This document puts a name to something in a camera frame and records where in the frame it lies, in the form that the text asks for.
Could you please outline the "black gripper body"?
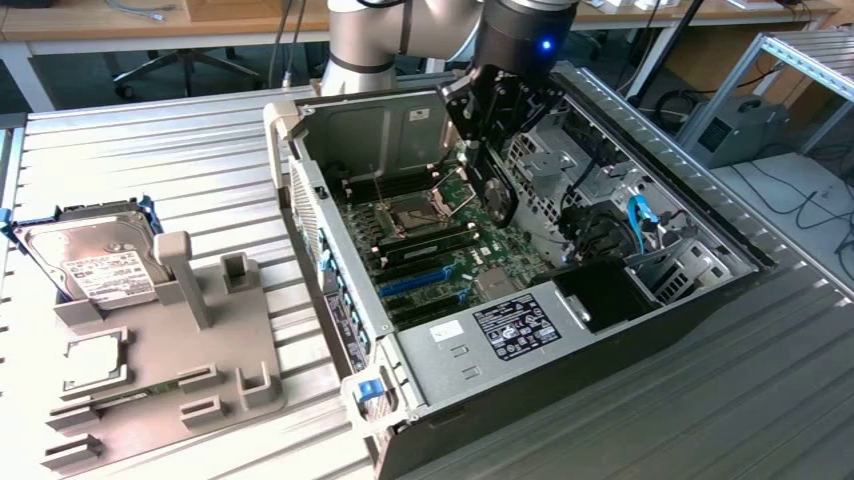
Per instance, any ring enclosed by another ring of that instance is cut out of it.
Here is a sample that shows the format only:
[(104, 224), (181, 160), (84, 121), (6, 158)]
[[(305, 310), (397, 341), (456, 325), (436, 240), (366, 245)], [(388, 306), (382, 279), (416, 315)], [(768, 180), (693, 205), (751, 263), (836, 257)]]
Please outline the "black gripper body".
[(576, 16), (576, 1), (485, 1), (467, 76), (476, 92), (508, 75), (537, 84), (556, 63)]

